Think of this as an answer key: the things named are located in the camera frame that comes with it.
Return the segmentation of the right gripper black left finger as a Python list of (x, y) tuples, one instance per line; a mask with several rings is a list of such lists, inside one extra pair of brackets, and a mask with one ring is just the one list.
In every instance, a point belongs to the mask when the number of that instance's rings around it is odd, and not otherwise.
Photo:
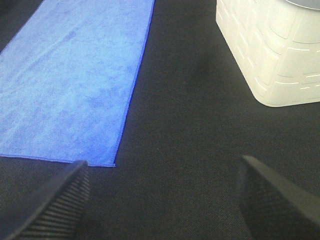
[(2, 240), (72, 240), (90, 196), (88, 163), (77, 160), (0, 213)]

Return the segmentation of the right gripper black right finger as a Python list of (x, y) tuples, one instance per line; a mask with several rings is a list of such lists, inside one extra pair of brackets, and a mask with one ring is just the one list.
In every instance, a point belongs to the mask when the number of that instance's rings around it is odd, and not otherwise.
[(320, 199), (258, 159), (239, 159), (237, 203), (254, 240), (318, 240)]

